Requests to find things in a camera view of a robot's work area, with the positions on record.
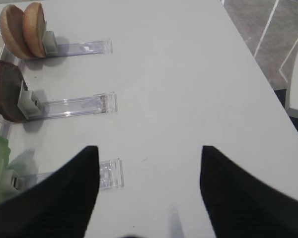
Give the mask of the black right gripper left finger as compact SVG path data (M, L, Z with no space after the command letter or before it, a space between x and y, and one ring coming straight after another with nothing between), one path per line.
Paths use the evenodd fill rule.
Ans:
M82 238L100 186L99 155L87 146L51 176L0 204L0 238Z

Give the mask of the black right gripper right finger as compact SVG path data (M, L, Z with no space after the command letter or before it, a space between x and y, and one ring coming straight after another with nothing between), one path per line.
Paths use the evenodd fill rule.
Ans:
M201 196L218 238L298 238L298 201L214 146L203 146Z

